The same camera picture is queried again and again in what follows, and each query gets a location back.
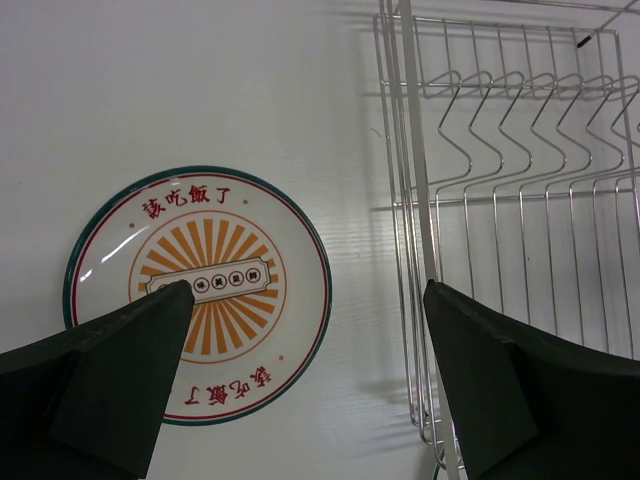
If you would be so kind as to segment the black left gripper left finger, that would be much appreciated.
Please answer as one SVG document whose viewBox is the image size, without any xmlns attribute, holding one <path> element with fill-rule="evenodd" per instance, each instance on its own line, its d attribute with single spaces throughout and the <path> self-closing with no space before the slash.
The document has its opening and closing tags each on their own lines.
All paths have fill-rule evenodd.
<svg viewBox="0 0 640 480">
<path fill-rule="evenodd" d="M 145 478 L 193 306 L 180 280 L 2 354 L 2 478 Z"/>
</svg>

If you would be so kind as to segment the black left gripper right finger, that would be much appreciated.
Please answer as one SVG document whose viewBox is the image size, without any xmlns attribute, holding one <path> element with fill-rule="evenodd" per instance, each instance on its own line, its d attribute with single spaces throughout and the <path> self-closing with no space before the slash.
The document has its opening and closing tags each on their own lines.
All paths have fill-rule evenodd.
<svg viewBox="0 0 640 480">
<path fill-rule="evenodd" d="M 471 479 L 636 479 L 639 363 L 430 281 L 431 342 Z"/>
</svg>

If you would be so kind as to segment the orange sunburst plate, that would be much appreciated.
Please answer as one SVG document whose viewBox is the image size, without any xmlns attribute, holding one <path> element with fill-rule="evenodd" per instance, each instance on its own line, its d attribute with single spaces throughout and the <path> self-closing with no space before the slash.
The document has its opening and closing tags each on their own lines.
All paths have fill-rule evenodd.
<svg viewBox="0 0 640 480">
<path fill-rule="evenodd" d="M 220 166 L 172 168 L 104 203 L 65 269 L 75 327 L 174 282 L 193 292 L 164 420 L 209 426 L 259 411 L 303 376 L 329 326 L 322 240 L 284 192 Z"/>
</svg>

